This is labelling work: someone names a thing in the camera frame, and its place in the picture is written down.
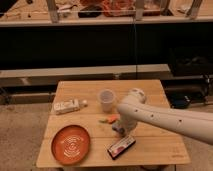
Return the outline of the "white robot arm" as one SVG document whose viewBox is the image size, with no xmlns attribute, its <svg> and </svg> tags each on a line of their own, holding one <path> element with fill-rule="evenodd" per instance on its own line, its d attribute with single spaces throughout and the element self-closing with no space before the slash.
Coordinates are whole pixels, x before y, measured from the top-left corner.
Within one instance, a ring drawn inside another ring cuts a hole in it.
<svg viewBox="0 0 213 171">
<path fill-rule="evenodd" d="M 138 122 L 144 122 L 213 145 L 213 114 L 155 107 L 146 99 L 141 89 L 131 89 L 116 105 L 120 119 L 112 129 L 128 135 Z"/>
</svg>

